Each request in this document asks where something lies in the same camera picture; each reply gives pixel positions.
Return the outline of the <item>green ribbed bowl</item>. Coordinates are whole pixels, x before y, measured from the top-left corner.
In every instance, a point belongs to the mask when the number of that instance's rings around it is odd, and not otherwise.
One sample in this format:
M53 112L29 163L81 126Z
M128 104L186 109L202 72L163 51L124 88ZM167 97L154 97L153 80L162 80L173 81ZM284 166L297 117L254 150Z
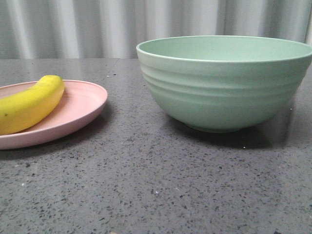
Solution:
M307 44L248 36L155 39L138 44L136 51L161 109L213 133L274 116L294 96L312 61Z

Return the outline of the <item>grey pleated curtain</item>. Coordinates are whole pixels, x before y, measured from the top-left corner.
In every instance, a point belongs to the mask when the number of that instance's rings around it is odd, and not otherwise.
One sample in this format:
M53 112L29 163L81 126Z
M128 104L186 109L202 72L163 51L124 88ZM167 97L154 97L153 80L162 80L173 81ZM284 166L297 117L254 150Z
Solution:
M135 58L152 39L241 35L311 44L309 0L3 0L3 59Z

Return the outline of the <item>pink plate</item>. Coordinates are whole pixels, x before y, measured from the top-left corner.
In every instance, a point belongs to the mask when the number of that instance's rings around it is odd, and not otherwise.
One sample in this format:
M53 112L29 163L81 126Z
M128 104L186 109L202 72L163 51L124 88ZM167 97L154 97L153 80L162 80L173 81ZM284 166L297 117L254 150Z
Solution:
M64 137L86 126L102 112L108 97L102 86L79 80L64 80L64 84L65 91L56 108L31 128L2 135L2 150L35 146Z

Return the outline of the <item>yellow banana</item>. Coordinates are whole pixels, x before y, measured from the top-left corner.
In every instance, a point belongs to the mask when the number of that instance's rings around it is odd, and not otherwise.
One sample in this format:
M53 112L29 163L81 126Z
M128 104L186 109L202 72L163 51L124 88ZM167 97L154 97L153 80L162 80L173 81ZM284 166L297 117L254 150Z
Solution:
M58 105L65 86L61 77L43 76L35 85L0 99L0 134L28 129L47 117Z

